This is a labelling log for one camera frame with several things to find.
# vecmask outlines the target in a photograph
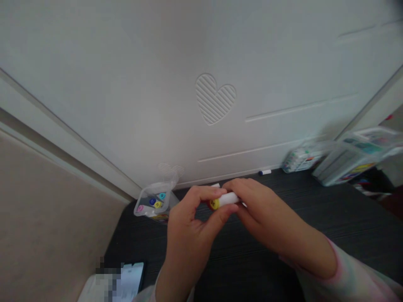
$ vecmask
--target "white door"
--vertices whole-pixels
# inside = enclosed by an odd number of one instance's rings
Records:
[[[380,0],[3,0],[0,67],[140,186],[278,167],[403,64]]]

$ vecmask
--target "white marker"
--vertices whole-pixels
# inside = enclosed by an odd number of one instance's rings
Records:
[[[259,175],[260,175],[260,176],[266,175],[266,174],[270,174],[270,173],[272,173],[272,171],[271,171],[270,169],[259,171]]]
[[[207,206],[210,208],[210,210],[215,211],[218,208],[225,206],[226,204],[237,203],[240,201],[241,200],[234,192],[230,192],[230,193],[222,195],[220,198],[210,200],[207,203]]]
[[[139,205],[137,207],[136,212],[137,213],[142,213],[143,215],[146,215],[147,217],[153,217],[155,216],[155,208],[150,207],[150,206],[144,206],[144,205]]]

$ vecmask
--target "striped heart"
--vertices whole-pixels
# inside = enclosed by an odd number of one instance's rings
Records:
[[[182,166],[171,167],[170,165],[168,165],[166,163],[159,163],[158,168],[160,169],[160,171],[162,173],[167,174],[167,175],[172,172],[175,172],[178,175],[178,177],[181,177],[185,173],[185,168],[183,168]]]
[[[213,125],[231,110],[236,98],[236,90],[234,86],[226,84],[217,91],[214,77],[203,73],[196,80],[196,98],[205,122],[207,125]]]

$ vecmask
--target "hand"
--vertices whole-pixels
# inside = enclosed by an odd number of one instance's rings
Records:
[[[221,197],[226,189],[192,187],[169,215],[167,255],[156,284],[156,300],[185,301],[199,280],[210,256],[217,234],[232,213],[235,204],[215,211],[205,223],[194,215],[201,201]]]
[[[337,261],[326,237],[304,222],[273,190],[253,179],[239,178],[222,187],[235,192],[247,205],[240,204],[237,215],[263,245],[318,277],[335,274]]]

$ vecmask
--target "pink sleeve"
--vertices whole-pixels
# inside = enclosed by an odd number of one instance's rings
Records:
[[[294,266],[307,301],[400,301],[403,287],[348,255],[329,240],[336,258],[336,274],[319,279]]]
[[[157,280],[155,282],[155,285],[158,282],[160,274],[158,274]],[[143,289],[141,292],[138,293],[137,296],[134,297],[132,302],[156,302],[155,299],[155,285],[149,286],[146,289]],[[186,302],[193,302],[193,296],[194,296],[194,288],[190,291],[189,297],[186,300]]]

